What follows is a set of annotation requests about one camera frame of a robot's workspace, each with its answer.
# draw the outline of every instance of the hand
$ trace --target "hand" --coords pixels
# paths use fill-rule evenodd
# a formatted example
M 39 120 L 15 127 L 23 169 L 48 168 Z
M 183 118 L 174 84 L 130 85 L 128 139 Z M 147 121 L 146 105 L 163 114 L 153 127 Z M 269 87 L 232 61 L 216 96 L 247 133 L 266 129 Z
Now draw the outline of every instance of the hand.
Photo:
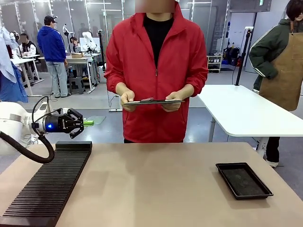
M 131 90 L 125 91 L 121 95 L 121 105 L 123 109 L 129 112 L 133 112 L 136 109 L 136 105 L 124 105 L 125 103 L 132 102 L 134 100 L 134 92 Z
M 172 92 L 169 96 L 165 98 L 166 100 L 176 99 L 183 100 L 179 92 Z M 162 104 L 162 109 L 166 112 L 174 112 L 177 111 L 181 106 L 181 103 L 170 103 L 170 104 Z

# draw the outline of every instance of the red jacket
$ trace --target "red jacket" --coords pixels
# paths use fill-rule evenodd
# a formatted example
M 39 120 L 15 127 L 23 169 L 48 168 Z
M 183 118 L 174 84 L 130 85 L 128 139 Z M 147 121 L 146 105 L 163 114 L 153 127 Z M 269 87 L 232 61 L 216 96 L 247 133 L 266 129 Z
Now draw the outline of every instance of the red jacket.
M 116 92 L 123 82 L 139 101 L 163 100 L 171 92 L 191 84 L 199 94 L 207 79 L 204 35 L 200 27 L 183 18 L 176 2 L 174 22 L 167 34 L 156 69 L 152 45 L 143 26 L 144 13 L 136 13 L 115 26 L 107 46 L 107 88 Z M 124 137 L 139 143 L 181 142 L 187 126 L 189 98 L 178 111 L 165 112 L 160 105 L 123 110 Z

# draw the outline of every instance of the jacket collar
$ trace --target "jacket collar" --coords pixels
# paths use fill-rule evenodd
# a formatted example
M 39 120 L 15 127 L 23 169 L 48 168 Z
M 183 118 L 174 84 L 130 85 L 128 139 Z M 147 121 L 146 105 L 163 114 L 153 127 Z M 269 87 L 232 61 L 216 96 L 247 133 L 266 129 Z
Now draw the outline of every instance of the jacket collar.
M 135 13 L 131 18 L 131 26 L 134 31 L 138 32 L 143 28 L 143 21 L 146 13 Z M 186 28 L 186 20 L 183 18 L 178 2 L 175 2 L 174 23 L 171 27 L 170 34 L 175 35 Z

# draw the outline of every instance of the white stripe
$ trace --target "white stripe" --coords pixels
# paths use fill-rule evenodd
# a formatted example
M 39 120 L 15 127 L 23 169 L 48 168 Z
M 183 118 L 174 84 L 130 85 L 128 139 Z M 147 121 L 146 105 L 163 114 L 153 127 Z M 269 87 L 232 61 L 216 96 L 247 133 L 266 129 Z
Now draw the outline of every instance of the white stripe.
M 275 27 L 277 27 L 278 25 L 276 26 L 273 26 L 270 30 L 268 30 L 261 38 L 259 38 L 250 48 L 250 52 L 251 52 L 251 49 L 261 40 L 263 39 L 271 30 L 273 30 Z M 257 68 L 254 68 L 253 65 L 252 65 L 252 68 L 261 76 L 265 77 L 265 75 L 260 71 L 258 70 Z

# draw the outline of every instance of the brown table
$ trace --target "brown table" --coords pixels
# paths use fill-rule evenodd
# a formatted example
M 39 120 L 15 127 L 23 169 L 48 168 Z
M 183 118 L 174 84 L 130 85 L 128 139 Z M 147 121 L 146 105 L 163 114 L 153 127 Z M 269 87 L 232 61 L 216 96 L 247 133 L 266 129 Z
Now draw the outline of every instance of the brown table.
M 35 153 L 44 149 L 34 145 Z M 247 162 L 274 193 L 236 201 L 215 164 Z M 20 156 L 0 175 L 0 213 L 39 169 Z M 246 143 L 94 144 L 59 227 L 296 227 L 303 202 Z

